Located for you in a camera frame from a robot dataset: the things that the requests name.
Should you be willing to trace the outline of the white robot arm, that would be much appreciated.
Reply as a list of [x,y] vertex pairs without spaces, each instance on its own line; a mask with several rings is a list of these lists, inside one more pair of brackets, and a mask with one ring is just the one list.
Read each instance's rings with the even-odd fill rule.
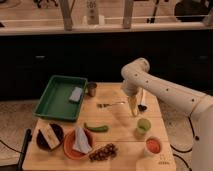
[[149,74],[150,65],[138,58],[121,69],[122,90],[128,97],[143,88],[198,121],[192,147],[192,171],[213,171],[213,96]]

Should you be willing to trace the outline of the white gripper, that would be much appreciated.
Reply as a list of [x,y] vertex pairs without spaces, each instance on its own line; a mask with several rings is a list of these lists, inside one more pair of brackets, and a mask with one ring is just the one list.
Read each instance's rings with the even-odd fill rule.
[[129,81],[124,80],[121,85],[121,89],[128,96],[128,104],[133,116],[138,115],[137,97],[135,96],[139,92],[139,88]]

